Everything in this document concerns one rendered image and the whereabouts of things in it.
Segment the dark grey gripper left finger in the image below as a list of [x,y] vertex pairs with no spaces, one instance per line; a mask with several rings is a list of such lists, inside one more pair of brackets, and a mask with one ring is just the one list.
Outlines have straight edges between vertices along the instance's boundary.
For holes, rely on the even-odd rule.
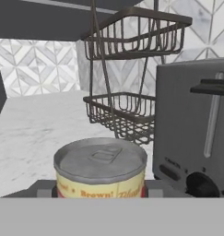
[[7,197],[57,197],[56,180],[38,180],[28,189],[9,194]]

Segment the grey toaster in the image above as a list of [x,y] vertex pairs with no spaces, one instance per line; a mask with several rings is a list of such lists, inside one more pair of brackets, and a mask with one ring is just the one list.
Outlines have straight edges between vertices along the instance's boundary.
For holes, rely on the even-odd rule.
[[224,57],[157,67],[153,174],[195,197],[224,197]]

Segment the yellow canned food tin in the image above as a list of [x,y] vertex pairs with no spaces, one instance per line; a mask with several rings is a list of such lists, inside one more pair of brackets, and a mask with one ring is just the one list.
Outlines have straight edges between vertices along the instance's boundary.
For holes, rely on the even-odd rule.
[[145,195],[147,153],[122,139],[93,137],[54,154],[56,188],[66,198],[133,198]]

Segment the dark grey wall cabinet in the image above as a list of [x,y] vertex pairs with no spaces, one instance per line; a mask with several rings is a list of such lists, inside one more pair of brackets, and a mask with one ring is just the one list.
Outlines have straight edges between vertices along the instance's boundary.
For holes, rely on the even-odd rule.
[[91,0],[0,0],[0,39],[77,41]]

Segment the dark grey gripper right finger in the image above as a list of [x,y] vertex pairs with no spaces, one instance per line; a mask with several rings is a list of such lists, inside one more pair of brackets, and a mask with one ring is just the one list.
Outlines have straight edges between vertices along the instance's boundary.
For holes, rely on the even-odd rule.
[[162,180],[145,180],[145,197],[184,198],[189,197],[189,195],[175,190]]

